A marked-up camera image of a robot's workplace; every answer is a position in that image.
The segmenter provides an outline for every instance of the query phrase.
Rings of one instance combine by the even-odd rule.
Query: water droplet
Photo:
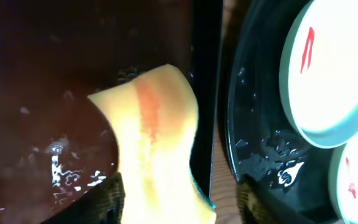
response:
[[[30,114],[30,111],[29,111],[29,109],[27,109],[25,106],[22,106],[21,108],[20,108],[20,113],[22,113],[22,114]]]
[[[239,73],[237,74],[239,77],[241,77],[243,74],[244,74],[244,72],[245,72],[245,68],[244,67],[241,67],[240,68],[240,71],[239,71]]]
[[[35,164],[35,155],[34,154],[30,154],[28,156],[29,162],[30,164]]]
[[[277,169],[282,169],[282,168],[284,168],[284,163],[283,163],[283,162],[281,162],[281,163],[278,165],[278,168],[277,168]]]
[[[104,131],[100,132],[100,134],[99,134],[100,137],[103,137],[105,135],[109,136],[109,131],[108,130],[104,130]]]
[[[297,155],[299,152],[298,152],[298,149],[292,149],[290,151],[290,155]]]
[[[74,95],[70,90],[66,90],[63,94],[63,98],[66,100],[74,100]]]
[[[80,158],[78,157],[78,154],[77,154],[76,152],[71,152],[71,155],[72,155],[75,159],[80,159]]]
[[[51,141],[52,142],[50,143],[48,148],[46,148],[45,153],[49,153],[54,156],[61,154],[63,150],[69,145],[69,141],[66,134],[63,134],[63,137],[57,141]]]
[[[99,174],[100,174],[101,172],[100,171],[95,171],[94,172],[94,175],[91,175],[91,178],[95,178],[95,177],[97,177]]]
[[[295,160],[294,160],[294,161],[288,161],[285,165],[286,165],[286,166],[290,166],[290,165],[292,165],[294,162],[295,162]]]
[[[19,163],[17,164],[18,167],[23,167],[24,166],[24,158],[21,157],[19,160]]]
[[[67,198],[62,198],[62,199],[60,199],[60,200],[59,200],[59,204],[60,204],[60,205],[63,205],[63,201],[66,200],[66,199],[67,199]]]
[[[242,139],[240,139],[237,143],[236,143],[236,147],[246,147],[248,145],[247,141],[244,141]]]
[[[102,180],[96,180],[96,181],[94,181],[92,183],[87,184],[87,186],[88,187],[94,187],[94,186],[100,184],[101,182],[102,182]]]

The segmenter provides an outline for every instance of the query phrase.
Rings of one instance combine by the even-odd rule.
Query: dark baking dish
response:
[[[198,100],[191,169],[209,196],[222,8],[217,0],[0,0],[0,214],[48,218],[92,178],[114,173],[112,130],[86,96],[166,63]],[[51,164],[70,172],[54,179],[44,169]]]

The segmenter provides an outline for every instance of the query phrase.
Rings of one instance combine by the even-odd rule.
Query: red mark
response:
[[[308,69],[309,69],[309,67],[310,67],[311,51],[312,51],[312,49],[313,49],[313,42],[314,42],[314,30],[313,30],[312,27],[310,27],[310,28],[309,28],[308,38],[306,39],[305,49],[304,49],[303,55],[302,55],[301,74],[302,74],[302,71],[303,71],[303,67],[305,66],[306,53],[308,52],[308,47],[309,47],[309,45],[310,45],[310,49],[309,49]]]
[[[356,199],[356,189],[354,188],[354,183],[349,184],[349,190],[350,193],[352,193],[354,199]]]
[[[151,144],[153,144],[157,135],[160,103],[148,83],[143,80],[136,82],[135,88],[140,104],[142,131],[148,133]]]
[[[350,178],[350,184],[349,184],[349,189],[348,191],[350,193],[352,193],[354,199],[356,199],[356,188],[354,187],[354,182],[352,180],[352,176],[351,176],[351,167],[350,167],[350,161],[349,161],[349,158],[346,158],[346,167],[347,167],[347,174]]]

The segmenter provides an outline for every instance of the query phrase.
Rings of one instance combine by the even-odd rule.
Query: black tray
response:
[[[278,89],[285,38],[307,2],[252,3],[227,81],[223,122],[227,157],[238,182],[245,175],[253,177],[277,213],[278,199],[293,216],[300,214],[302,223],[330,223],[337,220],[328,195],[332,150],[311,146],[291,128]],[[299,222],[291,214],[286,223]]]

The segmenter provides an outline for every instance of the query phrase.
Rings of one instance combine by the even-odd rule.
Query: white bowl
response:
[[[358,133],[333,152],[328,187],[337,215],[346,223],[358,223]]]
[[[283,48],[280,96],[293,128],[316,147],[358,132],[358,1],[314,0],[302,9]]]

